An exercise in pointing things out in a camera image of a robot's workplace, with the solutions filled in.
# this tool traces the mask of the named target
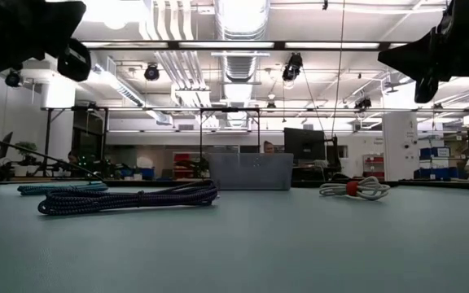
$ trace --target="braided cable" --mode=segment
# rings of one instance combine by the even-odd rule
[[[349,195],[347,193],[348,184],[327,183],[320,187],[319,194],[321,196],[341,196]],[[363,199],[378,200],[388,195],[390,186],[380,184],[378,178],[367,177],[357,184],[357,191],[355,195]]]
[[[92,190],[92,191],[106,191],[107,186],[104,183],[90,183],[80,186],[19,186],[17,191],[23,196],[28,195],[46,195],[48,191],[59,189],[77,189],[77,190]]]
[[[193,182],[155,192],[107,193],[74,188],[49,190],[37,210],[45,215],[66,216],[118,208],[209,206],[218,196],[212,181]]]

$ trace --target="translucent storage bin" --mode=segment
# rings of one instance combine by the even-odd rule
[[[209,154],[220,190],[290,190],[293,154]]]

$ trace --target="table surface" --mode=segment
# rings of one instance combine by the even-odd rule
[[[15,188],[0,186],[0,292],[469,292],[469,190],[52,217]]]

